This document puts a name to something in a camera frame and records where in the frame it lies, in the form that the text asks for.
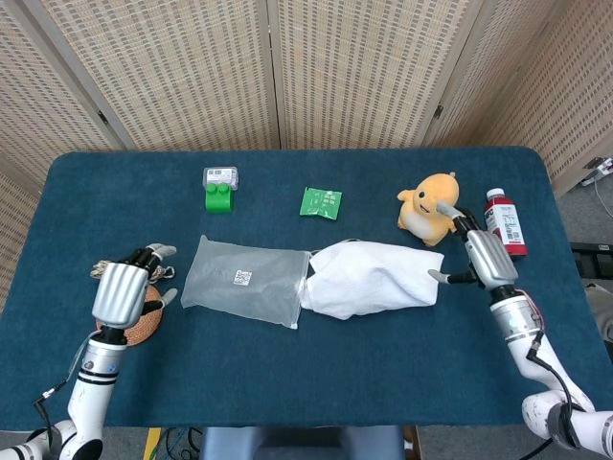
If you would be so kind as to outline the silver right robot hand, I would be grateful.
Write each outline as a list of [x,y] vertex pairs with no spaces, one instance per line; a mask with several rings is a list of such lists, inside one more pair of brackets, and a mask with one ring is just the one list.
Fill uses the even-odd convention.
[[456,233],[464,243],[469,264],[468,270],[463,273],[444,274],[429,269],[428,274],[439,284],[477,283],[490,293],[496,290],[513,292],[518,273],[500,239],[483,230],[467,209],[458,209],[439,200],[436,210],[450,218],[455,225]]

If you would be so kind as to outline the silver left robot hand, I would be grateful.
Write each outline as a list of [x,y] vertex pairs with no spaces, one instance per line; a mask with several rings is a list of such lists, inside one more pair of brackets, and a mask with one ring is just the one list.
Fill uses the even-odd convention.
[[93,317],[101,326],[126,330],[136,325],[143,314],[166,307],[176,297],[176,288],[169,289],[160,300],[146,302],[145,298],[155,270],[176,252],[175,246],[152,243],[108,263],[100,277]]

